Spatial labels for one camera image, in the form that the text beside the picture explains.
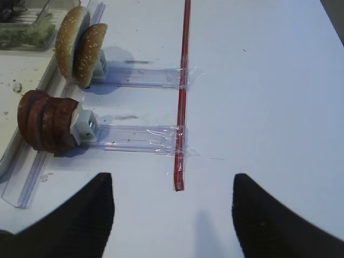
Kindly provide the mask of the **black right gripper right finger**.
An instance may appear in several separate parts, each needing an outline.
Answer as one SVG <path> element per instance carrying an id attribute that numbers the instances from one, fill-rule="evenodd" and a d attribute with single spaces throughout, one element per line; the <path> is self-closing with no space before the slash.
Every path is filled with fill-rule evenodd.
<path id="1" fill-rule="evenodd" d="M 245 257 L 343 257 L 343 241 L 303 219 L 247 174 L 233 182 L 232 220 Z"/>

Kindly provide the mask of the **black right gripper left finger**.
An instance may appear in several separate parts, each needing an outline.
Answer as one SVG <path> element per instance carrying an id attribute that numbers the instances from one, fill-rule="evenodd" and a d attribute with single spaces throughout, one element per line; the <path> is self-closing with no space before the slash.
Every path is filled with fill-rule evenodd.
<path id="1" fill-rule="evenodd" d="M 112 177 L 97 174 L 37 223 L 1 232 L 1 257 L 102 257 L 114 221 Z"/>

